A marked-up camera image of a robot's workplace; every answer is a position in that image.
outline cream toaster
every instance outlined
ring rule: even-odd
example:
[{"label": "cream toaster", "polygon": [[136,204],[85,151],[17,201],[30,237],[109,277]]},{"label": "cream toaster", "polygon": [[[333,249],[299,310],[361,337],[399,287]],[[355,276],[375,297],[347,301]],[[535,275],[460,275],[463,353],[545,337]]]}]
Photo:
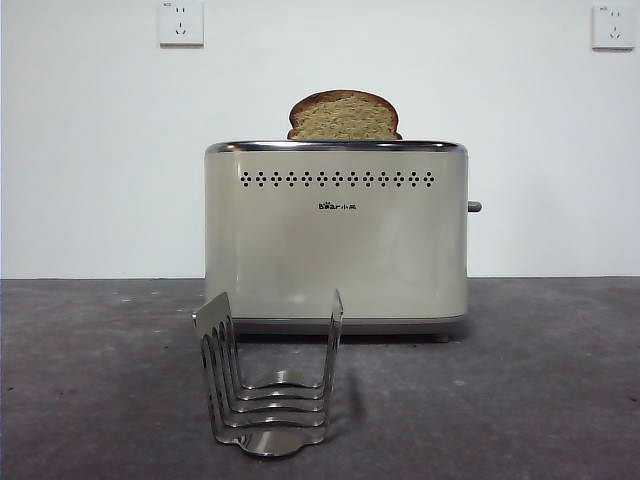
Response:
[{"label": "cream toaster", "polygon": [[253,141],[205,154],[206,300],[243,333],[446,333],[467,313],[467,151],[437,141]]}]

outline floor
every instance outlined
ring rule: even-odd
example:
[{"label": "floor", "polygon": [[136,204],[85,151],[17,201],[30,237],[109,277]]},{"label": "floor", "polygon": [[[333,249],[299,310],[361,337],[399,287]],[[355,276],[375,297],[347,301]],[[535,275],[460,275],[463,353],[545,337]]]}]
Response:
[{"label": "floor", "polygon": [[[450,343],[347,338],[330,438],[281,460],[213,439],[202,280],[1,288],[2,478],[640,478],[640,278],[472,279]],[[241,344],[255,375],[322,354]]]}]

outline wall outlet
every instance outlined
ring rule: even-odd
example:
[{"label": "wall outlet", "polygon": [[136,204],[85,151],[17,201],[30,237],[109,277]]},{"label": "wall outlet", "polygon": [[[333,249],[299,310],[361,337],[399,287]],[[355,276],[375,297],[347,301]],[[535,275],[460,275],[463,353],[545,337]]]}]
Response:
[{"label": "wall outlet", "polygon": [[592,10],[592,48],[631,50],[636,46],[638,22],[632,6],[598,5]]},{"label": "wall outlet", "polygon": [[180,0],[158,6],[160,46],[204,46],[204,6]]}]

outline toaster lever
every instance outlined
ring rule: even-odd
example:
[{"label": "toaster lever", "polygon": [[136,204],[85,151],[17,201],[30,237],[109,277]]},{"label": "toaster lever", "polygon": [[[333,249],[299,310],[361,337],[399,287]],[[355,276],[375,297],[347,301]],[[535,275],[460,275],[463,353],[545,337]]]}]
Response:
[{"label": "toaster lever", "polygon": [[467,204],[467,211],[468,212],[479,212],[480,210],[482,210],[482,204],[480,202],[468,202]]}]

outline toast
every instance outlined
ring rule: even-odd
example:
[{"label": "toast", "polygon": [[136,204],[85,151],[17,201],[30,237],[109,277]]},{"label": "toast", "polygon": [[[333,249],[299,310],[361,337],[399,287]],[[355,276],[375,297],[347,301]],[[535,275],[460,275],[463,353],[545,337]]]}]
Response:
[{"label": "toast", "polygon": [[400,140],[398,113],[388,101],[357,90],[310,95],[291,109],[290,140]]}]

